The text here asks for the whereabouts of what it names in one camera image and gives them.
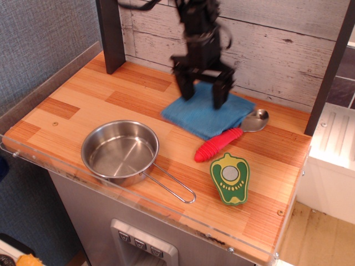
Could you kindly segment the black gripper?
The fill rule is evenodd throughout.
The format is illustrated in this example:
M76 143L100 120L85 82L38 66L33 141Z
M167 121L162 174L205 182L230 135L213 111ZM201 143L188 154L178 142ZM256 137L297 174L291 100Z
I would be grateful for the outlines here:
M220 109L226 102L233 83L234 70L221 61L221 42L218 34L194 36L187 39L187 54L172 55L175 74L181 96L191 99L195 94L195 80L212 84L214 108Z

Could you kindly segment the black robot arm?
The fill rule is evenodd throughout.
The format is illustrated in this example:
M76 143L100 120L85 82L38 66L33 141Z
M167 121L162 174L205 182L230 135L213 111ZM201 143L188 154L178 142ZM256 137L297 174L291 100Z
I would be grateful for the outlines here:
M218 1L176 1L180 22L184 25L187 45L185 56L173 55L175 74L181 96L190 100L194 81L212 84L214 108L226 102L233 84L234 69L221 61Z

